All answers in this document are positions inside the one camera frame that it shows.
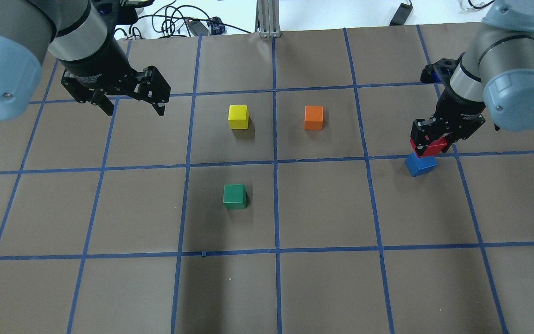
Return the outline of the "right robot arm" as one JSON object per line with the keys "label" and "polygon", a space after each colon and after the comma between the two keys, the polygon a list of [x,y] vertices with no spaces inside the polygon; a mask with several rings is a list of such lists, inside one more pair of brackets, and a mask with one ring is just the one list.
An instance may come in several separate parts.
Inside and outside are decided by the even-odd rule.
{"label": "right robot arm", "polygon": [[410,144],[418,158],[445,153],[484,123],[496,130],[534,130],[534,0],[496,0],[468,49],[421,73],[444,90],[434,114],[413,121]]}

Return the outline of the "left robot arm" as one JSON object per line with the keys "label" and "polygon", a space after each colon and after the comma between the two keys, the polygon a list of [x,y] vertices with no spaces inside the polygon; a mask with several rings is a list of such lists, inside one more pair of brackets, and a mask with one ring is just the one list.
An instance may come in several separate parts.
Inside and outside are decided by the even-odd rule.
{"label": "left robot arm", "polygon": [[78,103],[113,114],[110,96],[128,96],[165,114],[171,87],[155,66],[134,70],[114,38],[150,0],[0,0],[0,121],[20,116],[50,53],[61,83]]}

